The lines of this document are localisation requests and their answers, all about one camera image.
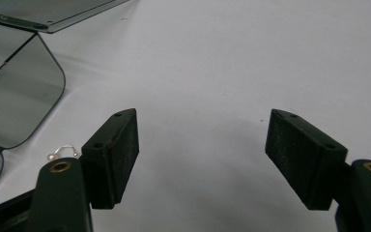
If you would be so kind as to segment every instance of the white surface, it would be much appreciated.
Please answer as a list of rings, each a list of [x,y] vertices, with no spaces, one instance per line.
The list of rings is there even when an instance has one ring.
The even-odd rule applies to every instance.
[[[67,76],[40,129],[6,152],[0,203],[45,157],[138,111],[140,155],[95,231],[335,231],[264,152],[272,108],[371,159],[371,1],[131,1],[43,35]]]

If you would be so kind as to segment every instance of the white tabletop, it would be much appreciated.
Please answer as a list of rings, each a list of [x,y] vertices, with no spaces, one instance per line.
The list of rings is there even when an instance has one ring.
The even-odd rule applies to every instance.
[[[43,39],[66,92],[5,152],[0,203],[136,108],[140,154],[95,231],[336,231],[336,203],[307,211],[265,141],[278,108],[371,160],[371,1],[133,0]]]

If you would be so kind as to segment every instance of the white table surface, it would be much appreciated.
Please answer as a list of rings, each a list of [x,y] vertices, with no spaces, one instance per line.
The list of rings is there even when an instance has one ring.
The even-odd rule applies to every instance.
[[[299,114],[371,159],[371,1],[133,0],[43,35],[66,92],[5,152],[0,203],[35,186],[46,155],[80,148],[136,108],[140,154],[95,231],[336,231],[264,152],[270,112]]]

